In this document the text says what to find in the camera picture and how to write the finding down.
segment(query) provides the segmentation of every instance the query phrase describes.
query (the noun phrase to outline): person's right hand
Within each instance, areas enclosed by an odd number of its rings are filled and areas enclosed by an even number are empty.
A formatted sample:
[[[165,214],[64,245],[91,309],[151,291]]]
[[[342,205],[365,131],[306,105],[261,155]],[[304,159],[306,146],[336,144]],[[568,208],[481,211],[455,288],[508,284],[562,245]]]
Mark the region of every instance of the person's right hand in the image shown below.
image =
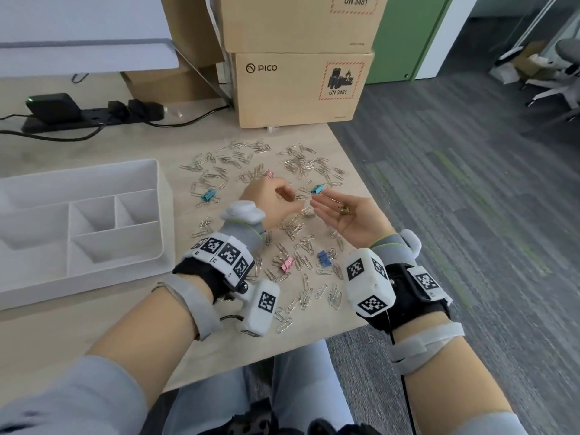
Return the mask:
[[[350,210],[356,215],[342,215],[339,208],[343,204],[350,206]],[[397,233],[372,198],[355,197],[332,189],[323,189],[320,194],[312,196],[310,205],[327,226],[336,229],[356,248],[370,247],[376,241]]]

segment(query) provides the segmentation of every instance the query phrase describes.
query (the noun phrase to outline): person's right arm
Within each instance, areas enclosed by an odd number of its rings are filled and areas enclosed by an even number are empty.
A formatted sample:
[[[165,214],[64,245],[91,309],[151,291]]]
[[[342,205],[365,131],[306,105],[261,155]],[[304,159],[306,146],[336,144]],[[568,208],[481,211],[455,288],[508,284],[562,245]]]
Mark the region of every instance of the person's right arm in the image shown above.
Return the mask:
[[[356,215],[341,215],[341,204]],[[416,266],[413,253],[371,198],[325,189],[313,196],[314,212],[358,248]],[[394,330],[395,342],[450,322],[444,313],[418,317]],[[504,393],[463,337],[454,337],[431,360],[405,376],[413,415],[422,434],[526,434]]]

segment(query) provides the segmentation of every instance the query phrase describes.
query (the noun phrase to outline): red dashed border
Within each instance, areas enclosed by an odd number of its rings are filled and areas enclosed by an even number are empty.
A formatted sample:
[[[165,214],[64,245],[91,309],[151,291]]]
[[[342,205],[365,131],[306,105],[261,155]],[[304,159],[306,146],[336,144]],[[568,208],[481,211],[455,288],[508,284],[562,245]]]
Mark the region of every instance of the red dashed border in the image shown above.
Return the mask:
[[[332,4],[330,5],[330,13],[331,14],[355,14],[355,15],[371,15],[375,12],[376,6],[379,5],[379,0],[375,1],[375,6],[373,7],[372,11],[370,12],[360,12],[360,11],[352,11],[352,10],[334,10],[334,0],[332,0]]]
[[[348,97],[344,97],[344,96],[343,97],[323,97],[323,91],[324,91],[324,86],[326,85],[326,75],[328,73],[328,66],[329,65],[360,65],[361,66],[361,68],[359,70],[359,75],[357,77],[357,81],[354,84],[353,94],[351,94]],[[359,86],[359,82],[360,82],[362,74],[363,74],[364,65],[365,65],[365,63],[327,63],[326,68],[324,69],[323,84],[320,86],[320,93],[318,94],[318,100],[319,101],[330,101],[330,100],[340,100],[340,99],[352,99],[354,97],[354,94],[357,91],[358,86]]]

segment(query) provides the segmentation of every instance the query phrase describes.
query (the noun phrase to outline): gray velcro strap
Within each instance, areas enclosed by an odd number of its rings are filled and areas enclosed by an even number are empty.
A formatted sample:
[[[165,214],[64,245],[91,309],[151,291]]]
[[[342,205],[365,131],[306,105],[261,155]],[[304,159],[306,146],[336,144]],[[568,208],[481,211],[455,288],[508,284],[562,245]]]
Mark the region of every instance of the gray velcro strap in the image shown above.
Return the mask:
[[[177,275],[170,274],[165,276],[163,281],[157,283],[157,287],[159,286],[166,286],[181,296],[195,320],[197,330],[199,331],[199,340],[204,340],[211,333],[221,330],[221,322],[214,306],[210,304],[203,293],[191,282]]]
[[[415,334],[391,348],[391,362],[401,375],[410,374],[433,358],[451,339],[465,336],[459,322],[451,322]]]

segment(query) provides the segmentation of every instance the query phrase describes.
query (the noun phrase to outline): forearm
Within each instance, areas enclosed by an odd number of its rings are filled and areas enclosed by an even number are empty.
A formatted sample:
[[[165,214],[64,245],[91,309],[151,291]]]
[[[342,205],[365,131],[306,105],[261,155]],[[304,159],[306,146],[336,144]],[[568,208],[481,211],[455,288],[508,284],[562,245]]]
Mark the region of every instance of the forearm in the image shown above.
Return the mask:
[[[180,275],[214,298],[197,276]],[[87,352],[122,366],[143,390],[151,408],[197,335],[190,313],[165,288],[159,288],[125,314]]]
[[[396,329],[393,336],[395,342],[402,342],[449,321],[444,313],[431,313]],[[405,381],[424,435],[449,434],[475,417],[511,412],[504,393],[463,337],[455,337]]]

